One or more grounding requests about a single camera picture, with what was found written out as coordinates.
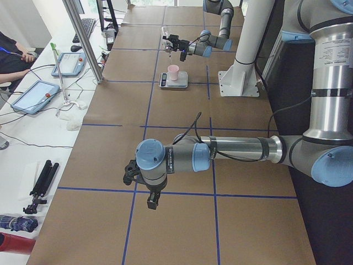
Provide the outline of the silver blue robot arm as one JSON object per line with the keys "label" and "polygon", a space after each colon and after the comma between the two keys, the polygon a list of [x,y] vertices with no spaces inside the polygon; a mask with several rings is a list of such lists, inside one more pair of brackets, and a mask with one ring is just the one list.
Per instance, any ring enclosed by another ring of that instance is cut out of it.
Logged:
{"label": "silver blue robot arm", "polygon": [[220,30],[217,36],[205,29],[194,41],[180,39],[178,35],[171,34],[168,27],[161,27],[162,46],[165,52],[171,54],[180,51],[180,61],[185,61],[188,55],[210,57],[212,49],[229,51],[232,40],[229,38],[234,8],[229,1],[203,1],[203,10],[221,17]]}
{"label": "silver blue robot arm", "polygon": [[301,136],[201,137],[178,135],[171,145],[155,139],[139,143],[125,168],[124,183],[145,185],[147,205],[158,206],[167,176],[199,172],[216,158],[271,161],[291,166],[329,187],[352,182],[352,135],[348,111],[352,96],[352,2],[286,1],[284,41],[315,42],[311,116]]}

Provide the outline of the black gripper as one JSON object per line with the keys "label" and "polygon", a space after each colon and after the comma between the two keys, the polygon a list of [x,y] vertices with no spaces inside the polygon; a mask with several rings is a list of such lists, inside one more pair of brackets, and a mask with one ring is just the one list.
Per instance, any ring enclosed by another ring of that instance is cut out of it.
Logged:
{"label": "black gripper", "polygon": [[143,179],[146,183],[146,187],[150,190],[149,197],[147,199],[147,207],[149,209],[156,209],[158,206],[161,191],[167,186],[167,176],[161,176],[158,179]]}
{"label": "black gripper", "polygon": [[164,35],[163,39],[168,41],[173,41],[173,45],[165,44],[164,46],[165,52],[181,51],[181,52],[187,53],[189,50],[190,41],[179,40],[178,35],[174,35],[174,34],[171,34],[168,36]]}

